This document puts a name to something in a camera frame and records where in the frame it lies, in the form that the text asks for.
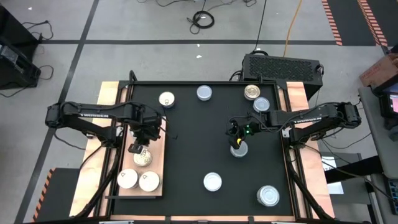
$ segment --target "concrete floor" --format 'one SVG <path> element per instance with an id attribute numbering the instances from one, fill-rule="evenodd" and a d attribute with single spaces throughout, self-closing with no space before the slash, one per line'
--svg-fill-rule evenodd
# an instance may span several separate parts
<path id="1" fill-rule="evenodd" d="M 49 20 L 54 40 L 79 40 L 97 0 L 0 0 L 21 22 Z M 216 24 L 198 35 L 189 33 L 186 17 L 199 11 L 202 2 L 178 2 L 159 7 L 154 0 L 140 4 L 135 0 L 99 0 L 88 32 L 88 40 L 186 40 L 228 39 L 255 40 L 261 18 L 262 4 L 246 7 L 242 1 L 212 10 Z M 219 4 L 209 0 L 206 8 Z M 268 0 L 260 38 L 284 40 L 298 1 Z M 50 35 L 46 26 L 35 27 L 37 32 Z M 333 40 L 321 1 L 304 0 L 295 21 L 291 40 Z M 51 80 L 41 80 L 37 88 L 28 89 L 12 98 L 0 98 L 0 204 L 1 223 L 13 223 L 33 168 L 42 148 L 47 127 L 44 125 L 46 107 L 56 103 L 74 58 L 76 44 L 44 44 L 34 57 L 38 66 L 51 65 L 55 69 Z M 282 56 L 283 45 L 260 45 L 270 55 Z M 139 80 L 227 80 L 240 68 L 245 53 L 253 44 L 156 44 L 156 45 L 84 45 L 70 89 L 68 101 L 95 103 L 102 81 L 127 80 L 134 70 Z M 318 104 L 327 101 L 358 102 L 358 76 L 383 56 L 380 47 L 340 47 L 337 45 L 290 45 L 286 57 L 316 59 L 325 66 L 324 86 Z M 43 76 L 50 70 L 43 70 Z M 315 98 L 310 100 L 315 105 Z M 328 142 L 347 146 L 367 135 L 366 119 L 354 130 L 344 130 Z M 58 135 L 76 145 L 85 146 L 85 137 L 71 130 L 59 130 Z M 321 151 L 327 151 L 319 143 Z M 339 152 L 358 152 L 362 157 L 376 154 L 371 138 Z M 53 140 L 38 176 L 30 200 L 25 222 L 31 220 L 39 199 L 45 176 L 53 167 L 78 167 L 83 152 Z M 344 220 L 368 220 L 366 206 L 346 209 L 333 205 L 336 216 Z"/>

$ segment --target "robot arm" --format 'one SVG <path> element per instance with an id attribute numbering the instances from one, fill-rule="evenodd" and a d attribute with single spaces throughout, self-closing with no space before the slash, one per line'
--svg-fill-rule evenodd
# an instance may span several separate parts
<path id="1" fill-rule="evenodd" d="M 115 127 L 101 127 L 80 118 L 111 118 L 128 124 L 136 140 L 129 152 L 141 153 L 142 146 L 150 140 L 156 141 L 162 124 L 162 117 L 156 111 L 146 111 L 145 105 L 121 103 L 118 105 L 89 105 L 75 102 L 57 103 L 47 108 L 45 124 L 50 128 L 72 128 L 83 134 L 97 136 L 106 147 L 118 147 L 120 141 Z"/>
<path id="2" fill-rule="evenodd" d="M 326 132 L 335 128 L 356 128 L 361 124 L 358 109 L 351 103 L 324 103 L 308 110 L 286 112 L 266 111 L 260 114 L 260 118 L 249 115 L 245 117 L 248 121 L 256 118 L 257 121 L 246 122 L 239 125 L 234 119 L 230 119 L 232 128 L 227 131 L 229 143 L 234 149 L 239 149 L 246 136 L 254 135 L 261 131 L 272 133 L 283 132 L 283 137 L 289 139 L 289 144 L 295 146 L 309 139 L 317 140 L 326 135 Z M 315 123 L 306 128 L 287 127 L 293 124 L 312 122 Z"/>

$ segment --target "orange striped tape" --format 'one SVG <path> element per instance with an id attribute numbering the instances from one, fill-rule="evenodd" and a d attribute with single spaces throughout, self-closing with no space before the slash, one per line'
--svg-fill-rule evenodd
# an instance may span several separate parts
<path id="1" fill-rule="evenodd" d="M 42 193 L 40 194 L 39 202 L 37 203 L 35 213 L 33 214 L 32 222 L 36 222 L 36 220 L 37 220 L 37 216 L 39 215 L 39 211 L 42 208 L 44 196 L 45 196 L 45 193 L 47 192 L 47 188 L 49 187 L 50 179 L 51 179 L 52 174 L 54 173 L 54 170 L 55 170 L 55 168 L 50 169 L 49 173 L 47 174 L 47 178 L 45 179 Z"/>
<path id="2" fill-rule="evenodd" d="M 322 5 L 323 5 L 323 9 L 325 10 L 326 17 L 329 20 L 329 25 L 330 25 L 330 28 L 331 28 L 331 32 L 333 33 L 333 36 L 335 37 L 336 44 L 341 46 L 341 45 L 343 45 L 343 43 L 341 41 L 340 33 L 338 32 L 338 29 L 337 29 L 337 26 L 336 26 L 336 22 L 335 22 L 335 19 L 333 17 L 333 14 L 331 13 L 328 1 L 327 0 L 322 0 Z"/>
<path id="3" fill-rule="evenodd" d="M 372 32 L 376 45 L 382 45 L 387 47 L 387 40 L 384 36 L 376 18 L 373 15 L 372 9 L 369 7 L 367 0 L 357 0 L 359 7 L 362 10 L 363 16 L 365 17 L 366 23 L 369 26 L 369 30 Z"/>

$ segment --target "metal lid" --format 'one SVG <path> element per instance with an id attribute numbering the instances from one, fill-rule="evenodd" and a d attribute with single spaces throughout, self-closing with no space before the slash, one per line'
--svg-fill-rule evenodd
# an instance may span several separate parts
<path id="1" fill-rule="evenodd" d="M 198 98 L 203 101 L 209 100 L 211 98 L 212 93 L 213 93 L 213 91 L 211 90 L 211 88 L 206 85 L 199 86 L 199 88 L 197 90 Z"/>
<path id="2" fill-rule="evenodd" d="M 215 192 L 220 189 L 222 183 L 223 181 L 221 180 L 220 175 L 215 172 L 208 173 L 203 179 L 203 184 L 205 185 L 206 189 L 211 192 Z"/>
<path id="3" fill-rule="evenodd" d="M 133 169 L 124 169 L 118 175 L 118 185 L 123 189 L 130 189 L 136 186 L 138 173 Z"/>
<path id="4" fill-rule="evenodd" d="M 163 106 L 172 106 L 174 104 L 174 100 L 174 94 L 168 91 L 159 96 L 159 103 Z"/>
<path id="5" fill-rule="evenodd" d="M 148 151 L 148 149 L 142 149 L 140 154 L 133 155 L 134 162 L 137 166 L 148 166 L 150 162 L 152 162 L 152 154 Z"/>
<path id="6" fill-rule="evenodd" d="M 160 184 L 160 178 L 159 176 L 153 172 L 153 171 L 148 171 L 145 172 L 140 178 L 139 178 L 139 187 L 146 192 L 152 192 L 156 190 L 156 188 Z"/>
<path id="7" fill-rule="evenodd" d="M 260 200 L 265 206 L 275 206 L 279 202 L 279 192 L 273 186 L 263 186 L 260 190 Z"/>
<path id="8" fill-rule="evenodd" d="M 256 98 L 253 103 L 253 108 L 258 113 L 260 113 L 260 111 L 266 111 L 269 109 L 269 101 L 264 97 Z"/>
<path id="9" fill-rule="evenodd" d="M 256 99 L 260 95 L 260 88 L 256 85 L 248 85 L 244 88 L 244 95 L 249 99 Z"/>
<path id="10" fill-rule="evenodd" d="M 248 151 L 249 151 L 248 144 L 246 144 L 246 142 L 244 142 L 244 141 L 241 143 L 239 149 L 234 149 L 231 146 L 231 153 L 234 157 L 238 157 L 238 158 L 244 157 L 248 153 Z"/>

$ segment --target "cardboard box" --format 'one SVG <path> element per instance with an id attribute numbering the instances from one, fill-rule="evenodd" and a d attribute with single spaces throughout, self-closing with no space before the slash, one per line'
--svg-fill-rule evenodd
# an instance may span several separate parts
<path id="1" fill-rule="evenodd" d="M 375 92 L 398 93 L 398 54 L 384 56 L 359 78 Z"/>

